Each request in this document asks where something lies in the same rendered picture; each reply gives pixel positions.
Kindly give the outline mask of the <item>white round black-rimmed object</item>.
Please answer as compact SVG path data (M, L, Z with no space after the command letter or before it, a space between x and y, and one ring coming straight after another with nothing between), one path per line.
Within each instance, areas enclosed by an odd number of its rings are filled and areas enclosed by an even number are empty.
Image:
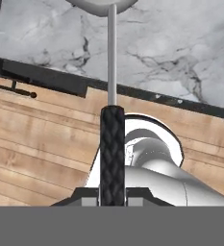
M125 186L146 187L177 207L224 207L224 195L182 169L178 137L159 119L125 115Z

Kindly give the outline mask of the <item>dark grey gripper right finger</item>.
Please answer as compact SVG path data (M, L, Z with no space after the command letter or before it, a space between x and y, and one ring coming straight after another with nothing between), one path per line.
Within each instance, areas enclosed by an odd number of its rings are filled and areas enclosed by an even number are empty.
M171 207L171 204L153 196L148 187L127 187L127 207L161 206Z

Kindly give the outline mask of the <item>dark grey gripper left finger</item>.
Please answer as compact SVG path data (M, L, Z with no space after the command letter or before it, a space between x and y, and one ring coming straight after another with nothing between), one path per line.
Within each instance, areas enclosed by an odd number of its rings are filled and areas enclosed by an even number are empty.
M53 204L56 206L97 207L99 189L94 187L77 187L70 197Z

